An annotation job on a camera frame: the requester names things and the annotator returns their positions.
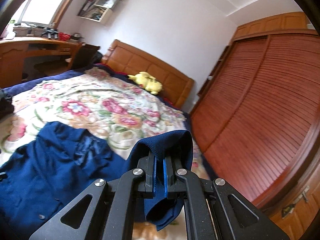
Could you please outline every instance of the desk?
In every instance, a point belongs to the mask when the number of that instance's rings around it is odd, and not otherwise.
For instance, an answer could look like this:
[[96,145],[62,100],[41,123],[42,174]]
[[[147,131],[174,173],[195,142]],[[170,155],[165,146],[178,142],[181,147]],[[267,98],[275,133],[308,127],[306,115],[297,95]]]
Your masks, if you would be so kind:
[[39,37],[0,40],[0,87],[21,83],[26,57],[71,55],[76,47],[76,43]]

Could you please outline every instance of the stuffed animal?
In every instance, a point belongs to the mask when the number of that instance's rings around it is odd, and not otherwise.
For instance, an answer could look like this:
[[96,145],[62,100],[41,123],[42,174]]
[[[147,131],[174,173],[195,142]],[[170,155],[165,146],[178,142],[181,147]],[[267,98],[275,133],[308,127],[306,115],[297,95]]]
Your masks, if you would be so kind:
[[135,76],[128,75],[129,79],[136,82],[140,87],[156,95],[162,90],[162,84],[147,72],[140,72]]

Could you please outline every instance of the triangular cutout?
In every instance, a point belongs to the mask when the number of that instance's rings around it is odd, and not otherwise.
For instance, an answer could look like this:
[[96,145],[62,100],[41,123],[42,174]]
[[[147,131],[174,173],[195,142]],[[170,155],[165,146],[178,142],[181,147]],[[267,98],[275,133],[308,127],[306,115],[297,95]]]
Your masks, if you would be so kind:
[[86,195],[60,219],[61,223],[74,229],[78,229],[90,205],[91,200],[92,195]]
[[228,195],[228,200],[241,228],[246,228],[258,222],[259,218],[233,194]]

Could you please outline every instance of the metal screw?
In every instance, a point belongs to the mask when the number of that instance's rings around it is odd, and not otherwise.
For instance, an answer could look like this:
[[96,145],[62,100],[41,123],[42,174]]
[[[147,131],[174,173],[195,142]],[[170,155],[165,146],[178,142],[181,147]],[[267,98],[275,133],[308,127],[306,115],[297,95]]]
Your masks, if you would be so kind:
[[142,169],[134,169],[134,170],[133,170],[133,174],[134,174],[134,175],[140,175],[141,173],[143,173],[143,170],[142,170]]
[[215,183],[219,186],[223,186],[226,183],[226,181],[224,179],[219,178],[215,180]]
[[186,174],[187,174],[187,170],[185,170],[185,169],[178,169],[178,170],[177,170],[177,173],[178,173],[179,175],[186,175]]
[[94,182],[94,184],[97,186],[97,187],[101,187],[105,184],[105,181],[104,179],[96,179],[96,181]]

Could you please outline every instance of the leather headboard panel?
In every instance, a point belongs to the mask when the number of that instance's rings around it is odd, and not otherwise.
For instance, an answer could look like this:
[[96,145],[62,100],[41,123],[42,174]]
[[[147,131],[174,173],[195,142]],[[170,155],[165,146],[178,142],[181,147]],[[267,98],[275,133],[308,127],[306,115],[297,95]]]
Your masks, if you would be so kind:
[[171,65],[119,40],[113,41],[103,62],[113,70],[129,75],[148,72],[162,83],[163,90],[159,95],[169,99],[176,107],[183,105],[194,83],[192,78]]

